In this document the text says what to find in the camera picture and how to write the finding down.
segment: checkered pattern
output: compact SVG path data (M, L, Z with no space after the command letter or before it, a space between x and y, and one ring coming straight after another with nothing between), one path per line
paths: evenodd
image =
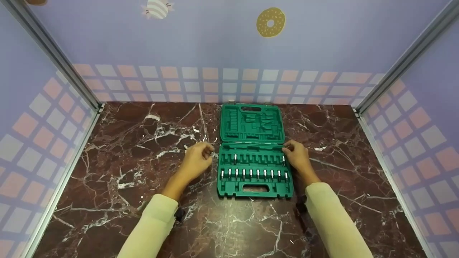
M459 251L459 154L397 81L364 114L416 226L436 257Z
M41 87L0 135L0 257L21 254L94 114L60 72Z
M100 101L272 102L356 107L383 73L74 64Z

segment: striped cartoon character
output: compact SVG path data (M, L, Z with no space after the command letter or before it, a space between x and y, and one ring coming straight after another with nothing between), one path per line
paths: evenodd
M164 19L169 11L173 11L174 3L169 3L168 0L148 0L146 6L142 6L142 14L147 19Z

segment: marble surface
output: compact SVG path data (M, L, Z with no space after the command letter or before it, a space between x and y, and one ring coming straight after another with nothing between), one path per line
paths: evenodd
M349 106L281 105L287 138L309 148L376 258L425 257ZM36 258L114 258L187 146L218 150L221 106L108 103L59 200ZM217 160L186 190L162 258L328 257L295 180L290 200L217 195Z

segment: tool case lid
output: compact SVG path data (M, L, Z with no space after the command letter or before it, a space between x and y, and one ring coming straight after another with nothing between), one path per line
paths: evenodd
M223 104L220 137L223 142L283 144L284 125L276 106Z

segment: hand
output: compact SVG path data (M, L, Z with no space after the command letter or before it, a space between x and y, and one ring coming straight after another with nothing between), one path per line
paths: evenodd
M303 144L290 140L284 143L285 148L282 151L287 156L290 164L298 171L300 176L304 179L306 185L315 182L320 182L314 169L309 161L309 151Z
M169 179L162 195L176 201L180 199L184 189L195 178L200 176L211 164L212 145L207 142L198 142L188 148L185 158L177 172Z

